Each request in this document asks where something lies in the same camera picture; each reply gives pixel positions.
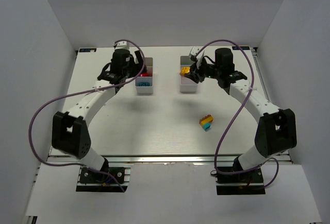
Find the yellow butterfly lego piece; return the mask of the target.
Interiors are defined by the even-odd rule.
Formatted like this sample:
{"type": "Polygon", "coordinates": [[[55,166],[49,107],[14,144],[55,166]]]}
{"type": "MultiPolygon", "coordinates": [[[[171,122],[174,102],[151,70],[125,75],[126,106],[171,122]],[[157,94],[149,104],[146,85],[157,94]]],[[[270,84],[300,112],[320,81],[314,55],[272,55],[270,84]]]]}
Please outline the yellow butterfly lego piece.
{"type": "Polygon", "coordinates": [[[189,66],[183,66],[180,70],[180,75],[185,77],[186,75],[188,75],[190,73],[190,67],[189,66]]]}

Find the teal printed lego piece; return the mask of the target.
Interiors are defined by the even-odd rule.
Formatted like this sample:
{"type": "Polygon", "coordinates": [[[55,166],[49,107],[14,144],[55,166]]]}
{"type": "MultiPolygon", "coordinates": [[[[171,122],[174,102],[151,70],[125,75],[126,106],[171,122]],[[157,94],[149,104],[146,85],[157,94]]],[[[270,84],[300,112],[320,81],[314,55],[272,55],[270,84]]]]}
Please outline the teal printed lego piece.
{"type": "Polygon", "coordinates": [[[149,82],[139,82],[138,87],[150,87],[151,84],[149,82]]]}

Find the yellow orange teal lego stack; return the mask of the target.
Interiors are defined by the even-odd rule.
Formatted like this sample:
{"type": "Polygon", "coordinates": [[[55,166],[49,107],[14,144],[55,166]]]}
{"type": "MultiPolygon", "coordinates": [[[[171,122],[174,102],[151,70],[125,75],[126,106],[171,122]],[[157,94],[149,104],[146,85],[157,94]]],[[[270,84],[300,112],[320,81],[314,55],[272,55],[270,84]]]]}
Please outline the yellow orange teal lego stack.
{"type": "Polygon", "coordinates": [[[204,116],[199,120],[199,124],[204,131],[207,131],[210,128],[212,122],[213,122],[213,117],[210,114],[204,116]]]}

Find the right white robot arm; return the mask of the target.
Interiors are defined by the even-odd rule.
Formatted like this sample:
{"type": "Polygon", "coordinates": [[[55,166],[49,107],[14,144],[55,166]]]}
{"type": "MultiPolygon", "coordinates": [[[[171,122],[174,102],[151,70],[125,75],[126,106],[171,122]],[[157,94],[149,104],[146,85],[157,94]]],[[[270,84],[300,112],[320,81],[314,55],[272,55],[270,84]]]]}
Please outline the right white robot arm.
{"type": "Polygon", "coordinates": [[[206,78],[215,79],[218,86],[241,103],[257,122],[254,145],[235,158],[228,175],[245,174],[257,169],[273,155],[297,146],[295,114],[281,109],[263,97],[247,76],[235,70],[234,56],[229,48],[218,48],[215,61],[207,63],[201,49],[193,47],[189,53],[193,62],[184,76],[195,83],[206,78]]]}

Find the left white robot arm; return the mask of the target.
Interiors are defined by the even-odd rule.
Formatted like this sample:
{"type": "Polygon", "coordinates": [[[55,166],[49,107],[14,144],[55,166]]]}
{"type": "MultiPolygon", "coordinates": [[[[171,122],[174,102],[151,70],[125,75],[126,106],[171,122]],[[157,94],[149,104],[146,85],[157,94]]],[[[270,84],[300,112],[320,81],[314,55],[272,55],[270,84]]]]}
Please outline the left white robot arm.
{"type": "Polygon", "coordinates": [[[108,172],[108,161],[91,146],[88,127],[102,106],[124,86],[128,79],[146,71],[143,53],[132,55],[128,49],[115,49],[101,70],[91,92],[66,112],[53,116],[52,147],[94,171],[108,172]]]}

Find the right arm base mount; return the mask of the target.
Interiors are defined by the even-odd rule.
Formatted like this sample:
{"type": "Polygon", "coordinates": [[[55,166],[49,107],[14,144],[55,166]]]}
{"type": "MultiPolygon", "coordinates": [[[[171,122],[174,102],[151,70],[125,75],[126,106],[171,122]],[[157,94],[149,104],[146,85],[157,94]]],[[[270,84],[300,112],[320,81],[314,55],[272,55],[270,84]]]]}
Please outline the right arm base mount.
{"type": "Polygon", "coordinates": [[[216,179],[216,190],[219,196],[266,194],[260,168],[237,175],[223,175],[212,170],[210,175],[216,179]]]}

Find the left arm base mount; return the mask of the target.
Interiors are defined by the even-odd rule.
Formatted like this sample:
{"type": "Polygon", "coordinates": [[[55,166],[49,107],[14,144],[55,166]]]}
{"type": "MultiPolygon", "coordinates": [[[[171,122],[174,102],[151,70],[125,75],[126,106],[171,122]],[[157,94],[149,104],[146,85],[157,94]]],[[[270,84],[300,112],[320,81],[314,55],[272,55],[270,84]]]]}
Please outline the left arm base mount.
{"type": "Polygon", "coordinates": [[[123,193],[128,188],[130,167],[110,166],[109,175],[95,173],[81,167],[77,184],[77,192],[91,193],[123,193]]]}

